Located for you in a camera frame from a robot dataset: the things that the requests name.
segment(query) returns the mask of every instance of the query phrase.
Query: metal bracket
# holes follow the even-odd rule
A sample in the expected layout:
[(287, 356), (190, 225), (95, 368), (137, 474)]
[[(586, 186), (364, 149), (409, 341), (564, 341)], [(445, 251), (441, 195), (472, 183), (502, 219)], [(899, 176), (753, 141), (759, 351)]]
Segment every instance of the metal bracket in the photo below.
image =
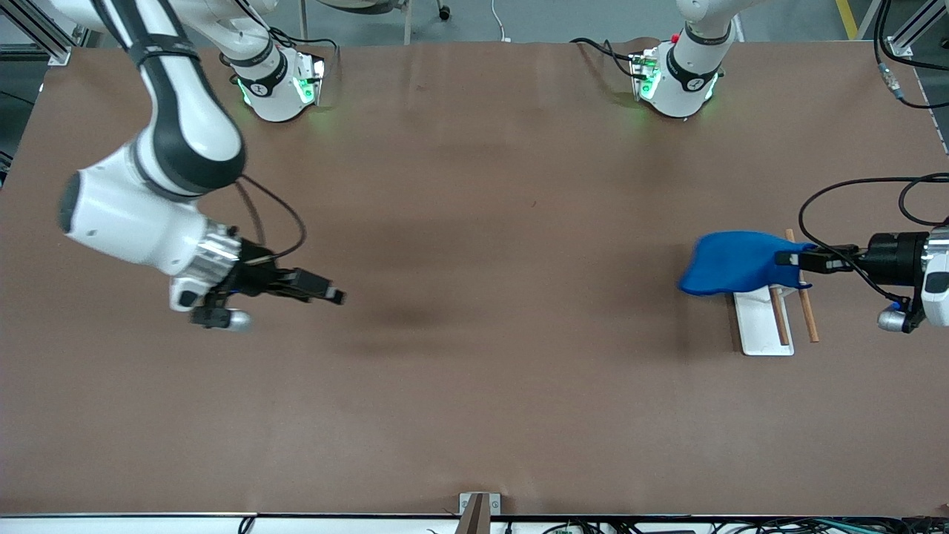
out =
[(65, 67), (69, 65), (69, 58), (72, 57), (72, 47), (69, 47), (65, 51), (65, 56), (49, 56), (49, 61), (47, 65), (50, 67)]
[(488, 505), (491, 515), (500, 515), (501, 514), (501, 494), (493, 493), (490, 491), (468, 491), (465, 493), (458, 494), (458, 514), (465, 513), (465, 508), (468, 507), (468, 503), (471, 501), (472, 496), (477, 494), (484, 494), (488, 496)]
[(892, 36), (886, 38), (886, 47), (889, 48), (890, 51), (893, 52), (893, 55), (895, 55), (895, 56), (899, 56), (899, 57), (913, 57), (913, 48), (910, 47), (909, 45), (907, 45), (907, 46), (904, 47), (904, 48), (899, 48), (899, 47), (897, 47), (897, 46), (893, 43), (893, 37), (892, 37)]

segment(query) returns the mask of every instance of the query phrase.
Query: wire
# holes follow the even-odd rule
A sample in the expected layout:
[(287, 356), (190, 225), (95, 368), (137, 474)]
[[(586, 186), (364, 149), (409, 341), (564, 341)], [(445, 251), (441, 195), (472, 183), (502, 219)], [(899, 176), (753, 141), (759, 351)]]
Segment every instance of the wire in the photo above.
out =
[(247, 206), (248, 214), (251, 215), (253, 230), (257, 234), (257, 244), (261, 246), (267, 244), (267, 238), (264, 236), (264, 223), (260, 220), (260, 213), (257, 211), (257, 206), (253, 204), (251, 195), (248, 194), (244, 184), (239, 181), (234, 182), (234, 187), (237, 188), (237, 194), (240, 195), (240, 199)]
[(290, 248), (288, 248), (287, 250), (283, 252), (278, 252), (271, 256), (264, 256), (257, 259), (253, 259), (248, 262), (248, 265), (253, 265), (255, 263), (260, 263), (260, 262), (267, 261), (270, 259), (278, 259), (279, 257), (284, 257), (289, 254), (292, 254), (293, 252), (296, 252), (300, 247), (303, 246), (304, 242), (307, 241), (307, 225), (303, 222), (303, 219), (300, 217), (300, 214), (298, 214), (296, 210), (293, 209), (293, 207), (290, 206), (285, 200), (278, 197), (275, 193), (270, 191), (267, 187), (265, 187), (259, 181), (251, 178), (250, 176), (247, 176), (246, 174), (240, 175), (240, 178), (246, 180), (250, 185), (253, 185), (257, 189), (259, 189), (263, 194), (267, 195), (268, 197), (273, 199), (273, 201), (277, 202), (285, 210), (287, 210), (287, 213), (289, 213), (290, 216), (293, 217), (293, 220), (297, 224), (297, 228), (300, 230), (300, 237), (297, 239), (297, 242), (293, 244), (293, 246), (291, 246)]
[(259, 14), (249, 9), (249, 6), (245, 3), (245, 0), (233, 0), (233, 1), (235, 4), (237, 4), (239, 8), (241, 8), (242, 11), (244, 11), (244, 13), (247, 16), (249, 16), (252, 19), (252, 21), (260, 25), (261, 28), (265, 29), (267, 33), (270, 35), (270, 37), (277, 43), (280, 43), (281, 46), (287, 47), (287, 48), (293, 48), (293, 45), (295, 44), (312, 45), (314, 43), (329, 43), (330, 45), (333, 46), (333, 50), (334, 50), (333, 53), (337, 55), (339, 54), (340, 46), (336, 44), (336, 41), (333, 41), (332, 39), (301, 39), (299, 37), (293, 37), (287, 34), (282, 29), (274, 28), (270, 26), (269, 24), (267, 24), (266, 22), (264, 22), (264, 19), (261, 18)]
[(504, 34), (504, 24), (501, 22), (501, 17), (497, 16), (497, 11), (494, 9), (494, 0), (491, 0), (491, 13), (494, 15), (494, 20), (497, 21), (497, 27), (501, 29), (501, 41), (507, 41), (508, 37)]
[[(930, 68), (934, 70), (949, 70), (949, 67), (946, 67), (946, 66), (913, 61), (913, 60), (899, 57), (889, 49), (884, 39), (884, 28), (886, 26), (886, 19), (889, 16), (890, 7), (892, 5), (893, 5), (893, 0), (883, 0), (880, 3), (880, 6), (877, 8), (877, 20), (873, 27), (873, 56), (877, 60), (877, 65), (880, 65), (880, 66), (884, 65), (883, 58), (880, 55), (880, 52), (882, 51), (883, 54), (887, 58), (903, 65), (909, 65), (911, 67), (916, 67), (916, 68)], [(896, 87), (896, 89), (897, 90), (894, 90), (893, 87), (890, 88), (890, 90), (893, 91), (894, 96), (896, 96), (896, 99), (900, 101), (900, 104), (903, 104), (907, 107), (911, 107), (913, 109), (938, 109), (941, 107), (949, 106), (949, 102), (942, 102), (939, 104), (915, 104), (915, 103), (907, 101), (903, 97), (902, 92), (898, 90), (899, 89), (898, 86)]]
[(630, 78), (634, 78), (634, 79), (636, 79), (636, 80), (645, 80), (645, 79), (646, 79), (646, 77), (645, 77), (644, 75), (633, 73), (633, 72), (631, 72), (631, 71), (629, 71), (629, 70), (626, 70), (626, 68), (623, 67), (623, 64), (620, 63), (620, 60), (622, 59), (623, 61), (629, 61), (629, 55), (623, 55), (623, 54), (617, 53), (616, 50), (613, 49), (613, 46), (610, 45), (610, 43), (609, 43), (608, 40), (603, 41), (603, 44), (602, 44), (602, 45), (600, 45), (600, 44), (597, 43), (596, 41), (593, 41), (593, 40), (591, 40), (591, 39), (587, 39), (586, 37), (577, 37), (576, 39), (570, 40), (570, 42), (571, 42), (571, 43), (584, 44), (584, 45), (590, 45), (590, 46), (596, 48), (597, 51), (599, 51), (599, 52), (602, 53), (603, 55), (607, 55), (607, 56), (613, 58), (613, 63), (616, 64), (616, 67), (617, 67), (623, 74), (625, 74), (626, 76), (629, 76)]
[(570, 525), (571, 523), (564, 523), (564, 524), (559, 524), (557, 526), (552, 526), (551, 528), (548, 528), (541, 534), (552, 534), (553, 532), (556, 532), (557, 530), (560, 530), (561, 528), (570, 528)]
[(16, 96), (16, 95), (13, 94), (13, 93), (7, 93), (7, 91), (0, 91), (0, 95), (4, 95), (4, 96), (10, 97), (10, 98), (12, 98), (12, 99), (19, 100), (20, 102), (22, 102), (22, 103), (24, 103), (24, 104), (27, 104), (27, 105), (36, 105), (36, 103), (33, 102), (33, 101), (27, 100), (27, 99), (25, 99), (25, 98), (23, 98), (23, 97), (20, 97), (20, 96)]
[[(915, 177), (915, 178), (912, 178), (912, 177), (860, 178), (857, 180), (848, 180), (848, 181), (841, 181), (838, 183), (834, 183), (833, 185), (829, 185), (825, 187), (824, 189), (821, 189), (820, 191), (814, 193), (813, 195), (810, 196), (810, 198), (805, 200), (803, 204), (801, 204), (801, 209), (797, 212), (797, 224), (798, 226), (801, 227), (801, 232), (804, 234), (806, 238), (810, 239), (815, 245), (827, 250), (828, 252), (831, 252), (836, 257), (839, 257), (840, 260), (844, 264), (846, 264), (848, 267), (853, 269), (855, 273), (860, 275), (860, 277), (864, 279), (864, 282), (866, 282), (867, 285), (873, 288), (874, 291), (879, 293), (881, 296), (887, 298), (888, 300), (892, 300), (893, 302), (899, 303), (902, 309), (905, 310), (910, 301), (910, 298), (908, 296), (899, 296), (899, 295), (896, 295), (884, 290), (876, 282), (870, 279), (870, 276), (866, 273), (866, 271), (861, 269), (854, 262), (853, 258), (847, 256), (846, 254), (840, 252), (839, 250), (835, 248), (832, 248), (830, 245), (816, 238), (814, 234), (812, 234), (810, 230), (808, 230), (807, 226), (804, 223), (804, 213), (807, 211), (808, 206), (810, 206), (812, 202), (819, 199), (826, 193), (833, 191), (834, 189), (839, 189), (841, 187), (846, 187), (848, 185), (857, 185), (861, 183), (909, 182), (909, 184), (903, 189), (903, 191), (900, 194), (900, 200), (899, 200), (900, 212), (907, 219), (912, 220), (913, 222), (917, 222), (919, 224), (925, 224), (927, 226), (939, 226), (941, 222), (930, 224), (928, 221), (914, 217), (912, 214), (910, 214), (906, 210), (904, 201), (905, 201), (906, 193), (908, 193), (909, 190), (912, 189), (915, 185), (919, 183), (947, 183), (949, 182), (949, 178), (947, 177), (949, 177), (949, 173), (933, 173), (933, 174)], [(740, 529), (736, 532), (733, 532), (732, 534), (738, 534), (739, 532), (741, 532)]]
[(946, 224), (949, 219), (943, 219), (941, 221), (923, 220), (909, 213), (909, 210), (906, 209), (906, 194), (909, 193), (910, 189), (916, 187), (920, 183), (947, 183), (949, 182), (949, 178), (946, 177), (949, 177), (949, 173), (933, 173), (926, 176), (920, 176), (919, 178), (908, 183), (900, 192), (900, 200), (898, 202), (900, 206), (900, 213), (902, 213), (902, 215), (907, 219), (910, 219), (913, 222), (923, 226), (942, 226), (943, 224)]
[(256, 522), (257, 518), (253, 516), (245, 517), (240, 520), (240, 525), (237, 526), (237, 534), (248, 534), (253, 528), (253, 524)]
[(610, 52), (610, 50), (606, 49), (606, 47), (604, 47), (603, 45), (597, 43), (596, 41), (594, 41), (594, 40), (592, 40), (592, 39), (587, 39), (586, 37), (577, 37), (576, 39), (571, 39), (570, 42), (571, 42), (571, 43), (580, 43), (580, 44), (583, 44), (583, 45), (590, 45), (591, 47), (596, 48), (600, 53), (602, 53), (602, 54), (604, 54), (604, 55), (607, 55), (607, 56), (608, 56), (608, 55), (613, 55), (613, 56), (616, 57), (617, 59), (622, 59), (622, 60), (627, 60), (627, 61), (629, 60), (629, 56), (628, 56), (628, 55), (622, 55), (622, 54), (617, 54), (616, 52)]

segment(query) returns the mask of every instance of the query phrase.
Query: cable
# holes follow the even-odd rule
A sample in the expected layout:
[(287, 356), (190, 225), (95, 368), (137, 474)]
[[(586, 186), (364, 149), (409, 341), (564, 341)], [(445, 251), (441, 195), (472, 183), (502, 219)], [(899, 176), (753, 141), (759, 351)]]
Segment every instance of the cable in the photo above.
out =
[(506, 43), (508, 37), (504, 34), (504, 24), (501, 22), (501, 17), (497, 16), (497, 11), (494, 10), (494, 0), (491, 0), (491, 13), (494, 15), (494, 20), (497, 21), (497, 27), (501, 29), (501, 41)]
[[(808, 206), (810, 206), (812, 202), (819, 199), (826, 193), (833, 191), (834, 189), (839, 189), (841, 187), (846, 187), (848, 185), (856, 185), (856, 184), (861, 184), (861, 183), (909, 182), (909, 184), (903, 189), (903, 191), (900, 194), (900, 201), (899, 201), (900, 212), (907, 219), (912, 220), (913, 222), (918, 222), (919, 224), (925, 224), (927, 226), (939, 226), (941, 224), (940, 222), (937, 222), (935, 224), (930, 224), (928, 221), (924, 221), (924, 220), (914, 217), (912, 214), (910, 214), (906, 210), (904, 201), (905, 201), (906, 193), (908, 193), (909, 190), (912, 189), (912, 187), (917, 185), (918, 183), (924, 183), (924, 182), (925, 183), (947, 183), (949, 182), (949, 178), (947, 177), (949, 177), (949, 173), (933, 173), (933, 174), (920, 176), (916, 178), (910, 178), (910, 177), (860, 178), (857, 180), (848, 180), (848, 181), (841, 181), (838, 183), (834, 183), (833, 185), (829, 185), (825, 187), (824, 189), (821, 189), (820, 191), (814, 193), (813, 195), (810, 196), (810, 198), (805, 200), (803, 204), (801, 204), (801, 209), (797, 212), (797, 224), (798, 226), (801, 227), (801, 232), (804, 234), (806, 238), (810, 239), (810, 241), (812, 241), (815, 245), (839, 257), (840, 260), (844, 264), (846, 264), (848, 267), (853, 269), (855, 273), (860, 275), (860, 277), (864, 279), (864, 282), (866, 282), (867, 285), (873, 288), (874, 291), (876, 291), (877, 293), (879, 293), (881, 296), (885, 297), (888, 300), (892, 300), (893, 302), (899, 303), (902, 309), (905, 310), (910, 302), (910, 298), (908, 296), (899, 296), (899, 295), (896, 295), (884, 290), (876, 282), (870, 279), (870, 276), (866, 273), (866, 271), (861, 269), (853, 261), (853, 258), (847, 256), (846, 254), (840, 252), (837, 249), (832, 248), (830, 245), (816, 238), (814, 234), (812, 234), (810, 230), (808, 230), (807, 226), (804, 224), (804, 213), (807, 211)], [(738, 530), (737, 532), (733, 532), (732, 534), (739, 534), (739, 532), (741, 532), (741, 530)]]
[(627, 60), (627, 61), (629, 60), (629, 56), (628, 56), (628, 55), (621, 55), (621, 54), (617, 54), (616, 52), (612, 52), (612, 53), (611, 53), (611, 52), (610, 52), (608, 49), (606, 49), (606, 47), (604, 47), (603, 45), (597, 43), (596, 41), (594, 41), (594, 40), (592, 40), (592, 39), (587, 39), (586, 37), (577, 37), (576, 39), (571, 39), (570, 42), (571, 42), (571, 43), (579, 43), (579, 44), (583, 44), (583, 45), (590, 45), (591, 47), (596, 48), (600, 53), (602, 53), (602, 54), (604, 54), (604, 55), (607, 55), (607, 56), (608, 56), (608, 55), (613, 55), (613, 56), (616, 57), (617, 59), (623, 59), (623, 60)]
[(260, 25), (261, 28), (265, 29), (267, 33), (273, 38), (274, 41), (280, 43), (281, 46), (287, 48), (293, 48), (294, 44), (300, 45), (311, 45), (313, 43), (329, 43), (333, 46), (334, 54), (338, 54), (340, 46), (336, 44), (336, 41), (332, 39), (301, 39), (299, 37), (293, 37), (288, 35), (285, 31), (279, 28), (274, 28), (264, 22), (264, 19), (260, 17), (255, 11), (251, 11), (249, 6), (245, 4), (245, 0), (234, 0), (234, 3), (241, 8), (244, 13), (251, 18), (252, 21)]
[(4, 95), (4, 96), (10, 97), (10, 98), (12, 98), (12, 99), (19, 100), (20, 102), (22, 102), (22, 103), (24, 103), (24, 104), (27, 104), (27, 105), (31, 105), (31, 106), (36, 105), (35, 102), (29, 101), (29, 100), (27, 100), (27, 99), (25, 99), (25, 98), (23, 98), (23, 97), (20, 97), (20, 96), (16, 96), (16, 95), (13, 94), (13, 93), (7, 93), (7, 91), (0, 91), (0, 95)]
[(949, 219), (944, 219), (944, 220), (935, 221), (935, 222), (931, 220), (923, 220), (909, 213), (909, 210), (906, 209), (906, 194), (909, 193), (910, 189), (924, 182), (925, 183), (947, 183), (949, 182), (949, 178), (946, 178), (946, 177), (949, 177), (949, 173), (940, 172), (940, 173), (929, 174), (926, 176), (920, 176), (919, 178), (908, 183), (900, 192), (900, 200), (898, 202), (900, 206), (900, 213), (902, 213), (902, 215), (906, 217), (907, 219), (910, 219), (913, 222), (917, 224), (921, 224), (923, 226), (942, 226), (943, 224), (946, 224), (947, 221), (949, 221)]
[(297, 224), (297, 228), (300, 230), (300, 237), (297, 239), (297, 242), (293, 244), (293, 246), (291, 246), (290, 248), (288, 248), (287, 250), (283, 252), (278, 252), (271, 256), (264, 256), (264, 257), (259, 257), (257, 259), (252, 259), (251, 261), (248, 262), (248, 265), (261, 263), (263, 261), (267, 261), (270, 259), (278, 259), (279, 257), (284, 257), (289, 254), (292, 254), (293, 252), (297, 251), (300, 247), (302, 247), (304, 242), (307, 241), (307, 225), (303, 222), (303, 219), (300, 217), (300, 214), (298, 214), (296, 210), (293, 209), (293, 207), (290, 206), (285, 200), (278, 197), (276, 194), (270, 191), (267, 187), (265, 187), (262, 183), (251, 178), (250, 176), (247, 176), (246, 174), (241, 174), (240, 178), (246, 180), (250, 185), (253, 185), (257, 189), (259, 189), (263, 194), (267, 195), (268, 197), (273, 199), (273, 201), (277, 202), (285, 210), (287, 210), (287, 213), (289, 213), (290, 216), (293, 217), (293, 220)]
[(256, 522), (257, 518), (253, 516), (245, 517), (240, 520), (240, 525), (237, 526), (237, 534), (248, 534), (253, 528), (253, 524)]
[(889, 49), (884, 39), (884, 28), (892, 4), (893, 0), (883, 0), (880, 3), (880, 6), (877, 8), (877, 20), (875, 21), (873, 27), (873, 56), (876, 58), (877, 65), (879, 66), (880, 72), (884, 77), (884, 83), (886, 84), (887, 88), (889, 88), (890, 92), (893, 93), (893, 96), (895, 96), (896, 99), (900, 101), (900, 104), (903, 104), (907, 107), (911, 107), (913, 109), (938, 109), (940, 107), (949, 106), (949, 102), (943, 102), (939, 104), (915, 104), (907, 101), (902, 95), (900, 83), (897, 81), (896, 76), (894, 76), (892, 72), (890, 72), (889, 68), (886, 67), (883, 58), (880, 55), (881, 50), (887, 58), (903, 65), (909, 65), (911, 67), (917, 68), (931, 68), (934, 70), (949, 70), (949, 67), (918, 62), (899, 57)]
[(630, 78), (634, 78), (634, 79), (636, 79), (636, 80), (645, 80), (645, 79), (646, 79), (646, 77), (645, 77), (644, 75), (633, 73), (633, 72), (631, 72), (631, 71), (629, 71), (629, 70), (626, 70), (626, 68), (623, 67), (623, 64), (620, 63), (620, 60), (622, 59), (623, 61), (629, 61), (629, 55), (622, 55), (622, 54), (617, 53), (616, 50), (613, 49), (613, 46), (610, 45), (610, 43), (609, 43), (608, 40), (603, 41), (603, 44), (602, 44), (602, 45), (598, 44), (597, 42), (595, 42), (595, 41), (593, 41), (593, 40), (591, 40), (591, 39), (587, 39), (586, 37), (577, 37), (576, 39), (570, 40), (570, 42), (571, 42), (571, 43), (584, 44), (584, 45), (590, 45), (590, 46), (596, 48), (597, 51), (599, 51), (599, 52), (602, 53), (603, 55), (607, 55), (607, 56), (613, 58), (613, 63), (616, 64), (616, 67), (617, 67), (623, 74), (625, 74), (626, 76), (629, 76)]
[(240, 199), (244, 201), (244, 205), (247, 206), (247, 212), (251, 215), (251, 221), (253, 222), (254, 233), (257, 234), (257, 244), (264, 246), (267, 244), (267, 238), (264, 236), (264, 223), (260, 220), (260, 213), (257, 212), (257, 206), (253, 204), (251, 195), (248, 194), (247, 189), (244, 187), (244, 184), (235, 181), (234, 187), (237, 188), (237, 194), (240, 195)]

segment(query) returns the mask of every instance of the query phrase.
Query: metal rod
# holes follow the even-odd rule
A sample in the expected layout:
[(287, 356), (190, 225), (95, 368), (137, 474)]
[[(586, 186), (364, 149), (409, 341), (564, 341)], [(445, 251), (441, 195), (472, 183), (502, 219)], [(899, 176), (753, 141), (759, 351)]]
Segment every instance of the metal rod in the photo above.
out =
[(913, 43), (935, 26), (945, 14), (945, 0), (929, 0), (893, 34), (890, 49), (896, 55), (908, 54)]
[(300, 0), (300, 38), (309, 40), (309, 21), (307, 20), (307, 0)]
[(36, 4), (30, 0), (0, 0), (0, 11), (49, 54), (54, 63), (65, 65), (69, 59), (69, 50), (75, 43)]

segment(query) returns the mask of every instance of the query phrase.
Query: brown table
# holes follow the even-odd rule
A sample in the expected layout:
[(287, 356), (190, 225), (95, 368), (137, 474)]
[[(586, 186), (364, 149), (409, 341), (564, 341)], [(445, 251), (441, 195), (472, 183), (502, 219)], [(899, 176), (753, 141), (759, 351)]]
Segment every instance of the brown table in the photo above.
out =
[[(288, 124), (215, 56), (248, 173), (310, 229), (286, 265), (350, 299), (238, 298), (253, 334), (206, 332), (159, 272), (63, 237), (65, 179), (150, 113), (119, 52), (76, 50), (0, 195), (0, 511), (440, 513), (496, 490), (516, 513), (941, 513), (949, 332), (884, 333), (856, 276), (814, 276), (822, 342), (789, 301), (797, 355), (752, 358), (727, 298), (675, 287), (702, 234), (780, 235), (823, 185), (945, 169), (869, 44), (737, 45), (685, 123), (571, 45), (348, 48), (331, 108)], [(914, 229), (897, 192), (834, 194), (812, 229)], [(251, 229), (232, 190), (202, 209)]]

